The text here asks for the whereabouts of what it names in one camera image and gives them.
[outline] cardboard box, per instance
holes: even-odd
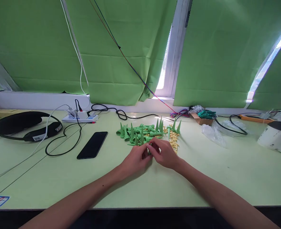
[[[213,119],[202,119],[200,118],[197,113],[191,113],[191,116],[195,119],[195,121],[200,124],[200,125],[203,125],[203,124],[206,124],[206,125],[209,125],[211,126],[212,122],[213,122]]]
[[[0,109],[0,119],[5,118],[10,115],[22,113],[22,112],[27,112],[27,111],[32,111],[32,110],[16,110],[16,109]]]

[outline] headphones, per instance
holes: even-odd
[[[46,127],[28,132],[23,138],[11,137],[8,135],[19,133],[22,130],[39,124],[42,122],[42,117],[49,117],[49,114],[40,111],[28,111],[2,118],[0,119],[0,137],[25,142],[40,141],[45,136]],[[51,117],[57,120],[57,122],[48,125],[46,138],[58,134],[62,129],[62,123],[54,116]]]

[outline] black cable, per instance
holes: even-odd
[[[214,117],[214,120],[217,122],[217,124],[219,124],[221,127],[223,127],[223,128],[226,129],[226,130],[230,130],[230,131],[232,131],[232,132],[235,132],[235,133],[238,133],[238,134],[242,134],[242,135],[248,135],[248,133],[247,133],[245,130],[243,130],[242,128],[238,127],[238,126],[237,126],[236,124],[234,124],[232,121],[231,121],[231,123],[234,124],[236,127],[238,127],[241,131],[243,131],[243,133],[238,132],[238,131],[235,131],[235,130],[231,130],[231,129],[226,128],[225,126],[222,126],[222,125],[218,122],[216,116]]]
[[[239,115],[243,115],[243,114],[260,114],[260,113],[241,113],[241,114],[238,114],[238,115],[237,115],[237,114],[232,114],[232,115],[230,115],[230,116],[221,116],[221,115],[218,115],[218,116],[219,116],[219,117],[229,118],[229,121],[230,121],[233,125],[235,125],[236,127],[238,127],[236,124],[233,123],[233,121],[231,120],[231,118],[232,118],[232,117],[239,117]],[[226,129],[226,130],[230,130],[230,131],[232,131],[232,132],[235,132],[235,133],[238,133],[238,134],[242,134],[242,135],[248,135],[248,133],[247,133],[245,130],[243,130],[242,128],[240,128],[240,127],[238,127],[238,128],[239,128],[241,131],[243,131],[243,133],[238,132],[238,131],[235,131],[235,130],[231,130],[231,129],[228,129],[228,128],[222,126],[222,125],[218,122],[216,116],[214,117],[214,120],[217,122],[217,124],[219,124],[221,127],[223,127],[223,128]]]
[[[46,155],[48,155],[48,156],[61,156],[61,155],[63,155],[63,154],[66,154],[66,153],[70,152],[70,151],[71,151],[72,149],[74,149],[74,148],[76,147],[76,145],[78,144],[78,142],[79,142],[79,140],[80,140],[80,137],[81,137],[82,126],[80,125],[80,123],[79,123],[79,121],[78,121],[78,107],[77,107],[77,102],[78,102],[78,105],[79,105],[79,101],[78,101],[77,99],[75,99],[76,111],[77,111],[77,112],[76,112],[77,123],[70,124],[70,125],[68,125],[67,127],[65,127],[65,129],[64,129],[64,131],[63,131],[63,136],[57,137],[57,138],[53,139],[50,143],[48,143],[48,145],[47,145],[46,148],[45,148],[45,154],[46,154]],[[65,130],[66,130],[69,126],[76,125],[76,124],[79,125],[80,130],[79,130],[79,137],[78,137],[78,140],[77,140],[77,142],[75,143],[75,145],[74,145],[70,150],[66,151],[65,153],[55,154],[55,155],[49,154],[49,153],[47,152],[48,146],[49,146],[53,141],[55,141],[55,140],[57,140],[57,139],[59,139],[59,138],[67,137],[66,134],[65,134]]]
[[[93,106],[95,105],[101,105],[103,107],[105,107],[104,109],[93,109]],[[154,115],[154,116],[157,116],[157,117],[160,117],[159,115],[157,114],[148,114],[148,115],[145,115],[145,116],[142,116],[142,117],[138,117],[138,118],[132,118],[132,117],[129,117],[127,116],[127,114],[123,111],[123,110],[117,110],[116,108],[108,108],[107,106],[103,105],[103,104],[100,104],[100,103],[95,103],[91,106],[91,110],[87,112],[87,114],[89,115],[90,112],[92,111],[108,111],[109,109],[115,109],[116,110],[116,114],[118,115],[118,118],[120,118],[121,120],[128,120],[129,119],[140,119],[140,118],[144,118],[144,117],[148,117],[148,116],[151,116],[151,115]],[[163,119],[167,119],[169,121],[174,121],[173,119],[170,119],[170,118],[166,118],[166,117],[163,117]]]

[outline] black smartphone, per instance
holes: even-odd
[[[77,159],[95,158],[107,135],[108,132],[95,132],[78,154]]]

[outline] wire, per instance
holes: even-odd
[[[148,88],[148,90],[149,90],[159,101],[161,101],[163,104],[165,104],[167,107],[169,107],[164,101],[160,100],[160,98],[158,98],[158,97],[153,93],[153,91],[151,91],[151,89],[147,86],[147,84],[144,82],[144,80],[141,78],[141,76],[137,73],[137,71],[133,68],[133,66],[132,66],[132,65],[130,64],[130,62],[127,60],[127,58],[125,57],[125,55],[124,55],[123,52],[121,51],[121,47],[118,45],[117,41],[115,40],[115,37],[113,36],[113,34],[112,34],[112,32],[111,32],[111,29],[110,29],[108,23],[106,22],[106,20],[105,20],[103,14],[102,14],[102,12],[101,12],[101,10],[100,10],[100,8],[99,8],[97,2],[96,2],[96,0],[94,0],[94,1],[95,1],[95,3],[96,3],[97,8],[99,9],[99,11],[100,11],[100,13],[101,13],[101,16],[103,17],[103,19],[104,19],[104,21],[105,21],[105,23],[107,24],[107,26],[108,26],[109,29],[106,28],[106,26],[105,26],[103,20],[102,20],[101,17],[99,16],[99,14],[98,14],[97,10],[95,9],[95,7],[94,7],[92,1],[90,0],[91,5],[93,6],[93,8],[94,8],[96,14],[98,15],[98,17],[99,17],[100,21],[102,22],[102,24],[104,25],[105,29],[107,30],[107,32],[109,33],[109,35],[111,36],[111,38],[113,39],[113,41],[115,42],[115,44],[117,45],[117,47],[119,48],[119,50],[120,50],[121,54],[123,55],[123,57],[125,58],[125,60],[128,62],[128,64],[130,65],[130,67],[133,69],[133,71],[138,75],[138,77],[141,79],[141,81],[143,82],[143,84]]]
[[[105,107],[104,109],[94,109],[93,106],[95,105],[101,105],[103,107]],[[121,120],[128,120],[129,119],[141,119],[141,118],[144,118],[144,117],[148,117],[148,116],[151,116],[151,115],[154,115],[154,116],[157,116],[157,117],[161,117],[157,114],[148,114],[148,115],[145,115],[145,116],[142,116],[142,117],[137,117],[137,118],[132,118],[132,117],[129,117],[127,116],[127,114],[123,111],[123,110],[117,110],[116,108],[108,108],[107,106],[103,105],[103,104],[100,104],[100,103],[95,103],[91,106],[91,110],[87,112],[87,114],[89,114],[90,112],[92,111],[108,111],[109,109],[114,109],[116,110],[116,114],[118,115],[118,118],[120,118]],[[170,118],[166,118],[166,117],[163,117],[163,119],[165,120],[168,120],[168,121],[174,121],[173,119],[170,119]]]
[[[54,113],[55,110],[57,110],[57,109],[59,109],[60,107],[63,107],[63,106],[68,106],[68,107],[70,108],[69,105],[63,104],[63,105],[59,106],[58,108],[56,108],[56,109],[54,109],[54,110],[52,111],[52,113],[49,115],[49,117],[48,117],[48,119],[47,119],[47,122],[46,122],[46,131],[45,131],[45,135],[44,135],[43,139],[40,141],[40,143],[36,146],[36,148],[35,148],[35,150],[32,152],[32,154],[30,154],[27,158],[25,158],[24,160],[22,160],[19,164],[15,165],[15,166],[13,166],[12,168],[10,168],[10,169],[6,170],[5,172],[1,173],[1,174],[0,174],[0,177],[1,177],[2,175],[4,175],[5,173],[9,172],[10,170],[12,170],[13,168],[17,167],[18,165],[20,165],[21,163],[23,163],[24,161],[26,161],[28,158],[30,158],[31,156],[33,156],[33,155],[35,155],[35,154],[37,153],[37,152],[36,152],[37,148],[41,145],[41,143],[42,143],[42,142],[45,140],[45,138],[47,137],[48,121],[49,121],[50,117],[52,116],[52,114]]]
[[[183,111],[187,111],[188,112],[188,110],[187,109],[183,109],[183,110],[181,110],[180,112],[174,112],[174,113],[170,113],[170,116],[172,117],[172,118],[175,118],[177,115],[181,115],[182,114],[182,112]]]
[[[217,116],[214,117],[214,120],[217,122],[217,124],[219,124],[221,127],[223,127],[223,128],[226,129],[226,130],[230,130],[230,131],[232,131],[232,132],[235,132],[235,133],[238,133],[238,134],[242,134],[242,135],[248,135],[248,133],[247,133],[245,130],[243,130],[242,128],[240,128],[240,127],[237,126],[236,124],[234,124],[233,121],[231,120],[232,117],[239,117],[239,115],[243,115],[243,114],[261,114],[261,113],[241,113],[241,114],[238,114],[238,115],[237,115],[237,114],[232,114],[232,115],[230,115],[230,116],[221,116],[221,115],[218,115],[218,116],[220,116],[220,117],[229,118],[229,121],[230,121],[233,125],[235,125],[236,127],[238,127],[243,133],[238,132],[238,131],[235,131],[235,130],[232,130],[232,129],[228,129],[228,128],[222,126],[222,125],[218,122]]]
[[[80,137],[81,137],[82,126],[80,125],[80,123],[79,123],[79,121],[78,121],[78,107],[77,107],[77,102],[78,102],[78,106],[80,107],[79,101],[78,101],[77,99],[75,99],[76,111],[77,111],[77,113],[76,113],[76,117],[77,117],[77,118],[76,118],[76,119],[77,119],[77,123],[78,123],[78,125],[79,125],[79,127],[80,127],[78,140],[76,141],[75,145],[74,145],[70,150],[68,150],[68,151],[66,151],[66,152],[64,152],[64,153],[52,155],[52,154],[49,154],[49,153],[47,152],[48,146],[49,146],[53,141],[55,141],[55,140],[57,140],[57,139],[59,139],[59,138],[67,137],[66,134],[65,134],[65,130],[66,130],[69,126],[75,125],[76,123],[70,124],[70,125],[68,125],[67,127],[65,127],[65,129],[64,129],[64,131],[63,131],[63,136],[57,137],[57,138],[53,139],[50,143],[48,143],[48,145],[45,147],[45,154],[46,154],[46,155],[48,155],[48,156],[61,156],[61,155],[63,155],[63,154],[66,154],[66,153],[70,152],[70,151],[71,151],[72,149],[74,149],[74,148],[76,147],[76,145],[78,144],[78,142],[79,142],[79,140],[80,140]]]
[[[78,57],[78,60],[79,60],[80,66],[81,66],[80,87],[81,87],[81,90],[83,91],[84,95],[89,99],[89,102],[90,102],[90,98],[86,95],[86,93],[84,92],[84,90],[83,90],[83,88],[82,88],[82,83],[81,83],[82,72],[84,72],[84,76],[85,76],[87,85],[89,85],[89,82],[87,81],[86,73],[85,73],[84,69],[82,68],[82,63],[81,63],[80,57],[79,57],[79,55],[78,55],[78,52],[77,52],[75,43],[74,43],[73,38],[72,38],[72,36],[71,36],[70,26],[69,26],[69,24],[68,24],[68,22],[67,22],[67,16],[66,16],[66,13],[65,13],[65,10],[64,10],[64,7],[63,7],[63,3],[62,3],[61,0],[60,0],[60,2],[61,2],[61,5],[62,5],[62,9],[63,9],[64,16],[65,16],[65,20],[66,20],[68,32],[70,33],[70,39],[71,39],[71,42],[73,43],[74,49],[75,49],[75,51],[76,51],[76,54],[77,54],[77,57]]]

